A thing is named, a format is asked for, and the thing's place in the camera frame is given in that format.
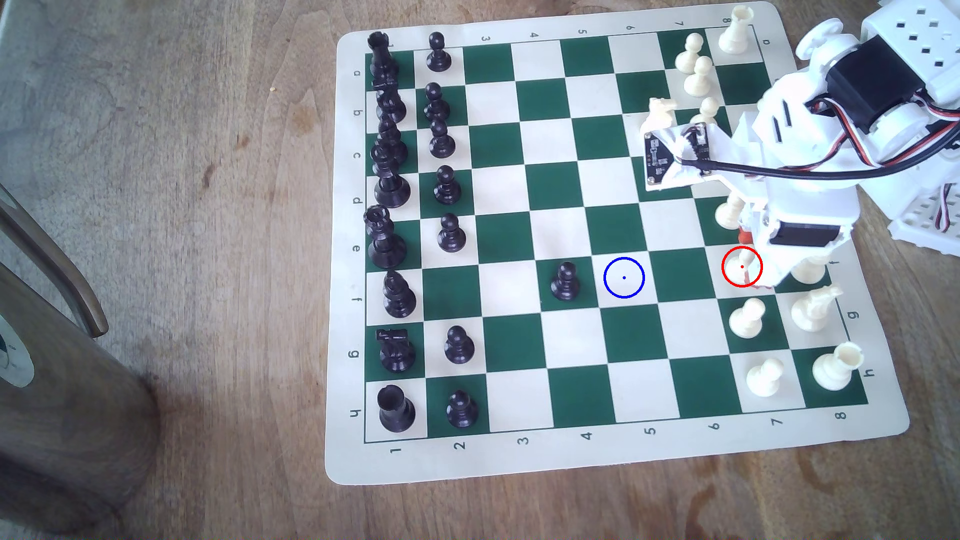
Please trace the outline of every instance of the chessboard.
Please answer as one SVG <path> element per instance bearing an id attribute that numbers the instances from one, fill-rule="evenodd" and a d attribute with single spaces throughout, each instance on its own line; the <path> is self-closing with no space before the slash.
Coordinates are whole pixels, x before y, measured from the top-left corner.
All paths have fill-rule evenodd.
<path id="1" fill-rule="evenodd" d="M 728 190 L 718 182 L 645 188 L 639 126 L 649 99 L 676 100 L 678 124 L 704 99 L 684 92 L 686 75 L 674 68 L 691 33 L 713 60 L 709 96 L 728 133 L 771 83 L 796 70 L 776 9 L 747 5 L 755 18 L 739 55 L 718 46 L 733 5 L 381 30 L 406 107 L 396 127 L 408 156 L 395 169 L 410 195 L 389 209 L 406 246 L 393 271 L 412 295 L 402 318 L 387 312 L 387 272 L 368 256 L 365 216 L 378 182 L 372 31 L 341 39 L 324 456 L 331 479 L 455 479 L 907 429 L 852 243 L 833 253 L 816 283 L 734 286 L 721 262 L 741 244 L 714 219 Z M 434 32 L 449 54 L 441 72 L 427 67 Z M 446 132 L 455 142 L 441 159 L 430 152 L 435 134 L 424 113 L 430 83 L 449 104 Z M 442 165 L 460 187 L 451 205 L 434 194 Z M 454 253 L 438 242 L 447 213 L 464 232 Z M 564 262 L 576 268 L 572 300 L 551 291 Z M 843 294 L 826 327 L 802 331 L 791 307 L 831 283 Z M 759 334 L 744 339 L 728 320 L 751 298 L 765 314 Z M 472 342 L 465 363 L 444 352 L 452 327 Z M 390 336 L 402 336 L 401 371 L 381 361 Z M 848 341 L 862 349 L 863 364 L 843 389 L 826 390 L 813 363 Z M 779 389 L 759 397 L 747 373 L 770 358 L 782 364 Z M 469 397 L 470 409 L 454 411 L 466 427 L 449 418 L 454 393 Z M 380 406 L 390 401 L 412 409 L 392 417 L 399 432 L 381 422 Z"/>

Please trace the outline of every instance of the wood grain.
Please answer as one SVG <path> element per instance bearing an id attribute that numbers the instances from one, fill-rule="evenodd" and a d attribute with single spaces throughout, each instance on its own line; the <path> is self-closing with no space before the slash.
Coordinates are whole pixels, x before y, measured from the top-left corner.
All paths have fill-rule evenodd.
<path id="1" fill-rule="evenodd" d="M 156 473 L 90 533 L 955 535 L 960 259 L 891 240 L 866 198 L 855 242 L 910 410 L 906 434 L 388 487 L 324 474 L 337 39 L 693 3 L 10 0 L 0 179 L 87 276 L 110 321 L 99 343 L 152 382 L 163 413 Z M 794 44 L 829 16 L 856 29 L 876 7 L 775 4 Z M 57 301 L 9 242 L 0 254 Z"/>

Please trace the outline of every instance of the white pawn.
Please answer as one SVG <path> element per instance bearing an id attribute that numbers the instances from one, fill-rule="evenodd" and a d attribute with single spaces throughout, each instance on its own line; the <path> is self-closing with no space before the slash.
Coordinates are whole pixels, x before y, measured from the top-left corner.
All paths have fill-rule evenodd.
<path id="1" fill-rule="evenodd" d="M 697 64 L 697 59 L 700 58 L 700 49 L 703 48 L 703 36 L 697 33 L 687 36 L 686 43 L 684 44 L 684 49 L 686 50 L 677 55 L 677 59 L 674 61 L 677 71 L 686 73 L 687 75 L 692 75 L 693 67 Z"/>
<path id="2" fill-rule="evenodd" d="M 720 227 L 735 231 L 740 228 L 740 212 L 745 205 L 743 199 L 731 193 L 727 196 L 727 202 L 717 207 L 716 212 L 713 213 L 713 219 L 717 220 L 717 225 Z"/>
<path id="3" fill-rule="evenodd" d="M 767 306 L 759 298 L 748 299 L 743 307 L 738 307 L 730 314 L 730 330 L 736 335 L 750 339 L 756 337 L 763 328 L 760 317 L 766 313 Z"/>
<path id="4" fill-rule="evenodd" d="M 777 358 L 767 358 L 747 372 L 747 387 L 759 397 L 769 398 L 780 389 L 782 375 L 783 362 Z"/>
<path id="5" fill-rule="evenodd" d="M 754 10 L 747 6 L 737 6 L 733 8 L 730 19 L 730 26 L 720 35 L 720 50 L 728 55 L 743 54 L 749 43 L 747 31 L 750 23 L 754 22 Z"/>
<path id="6" fill-rule="evenodd" d="M 790 318 L 804 331 L 821 331 L 827 325 L 827 313 L 833 299 L 843 294 L 840 285 L 827 285 L 811 290 L 793 303 Z"/>
<path id="7" fill-rule="evenodd" d="M 694 114 L 693 118 L 690 118 L 691 124 L 696 124 L 698 122 L 704 122 L 706 124 L 716 124 L 716 115 L 720 110 L 720 102 L 716 100 L 715 97 L 704 98 L 703 103 L 700 104 L 700 114 Z"/>
<path id="8" fill-rule="evenodd" d="M 863 349 L 848 341 L 813 360 L 813 379 L 827 390 L 843 390 L 850 384 L 853 370 L 862 365 Z"/>
<path id="9" fill-rule="evenodd" d="M 684 80 L 684 92 L 693 97 L 704 97 L 710 93 L 710 70 L 713 69 L 713 61 L 710 57 L 700 57 L 696 65 L 693 66 L 693 75 Z"/>

